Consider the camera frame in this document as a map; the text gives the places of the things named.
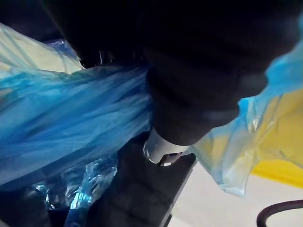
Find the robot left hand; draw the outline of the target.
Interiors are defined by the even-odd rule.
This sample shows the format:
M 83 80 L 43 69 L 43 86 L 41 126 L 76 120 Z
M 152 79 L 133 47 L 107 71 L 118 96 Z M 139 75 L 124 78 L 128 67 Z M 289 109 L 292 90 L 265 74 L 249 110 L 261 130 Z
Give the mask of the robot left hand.
M 165 166 L 267 86 L 268 66 L 299 41 L 302 10 L 300 0 L 3 0 L 0 21 L 65 38 L 84 68 L 148 63 L 144 153 Z

